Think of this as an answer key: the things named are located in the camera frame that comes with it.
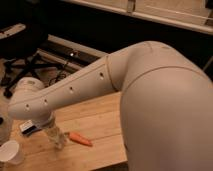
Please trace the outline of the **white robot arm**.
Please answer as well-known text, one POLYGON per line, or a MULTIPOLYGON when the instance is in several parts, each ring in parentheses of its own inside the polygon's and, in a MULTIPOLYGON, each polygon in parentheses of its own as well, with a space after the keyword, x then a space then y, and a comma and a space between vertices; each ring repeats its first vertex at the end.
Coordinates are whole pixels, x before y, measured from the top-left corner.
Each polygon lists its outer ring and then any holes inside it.
POLYGON ((113 92, 129 171, 213 171, 213 81, 162 42, 128 46, 49 87, 24 77, 8 114, 45 127, 54 110, 113 92))

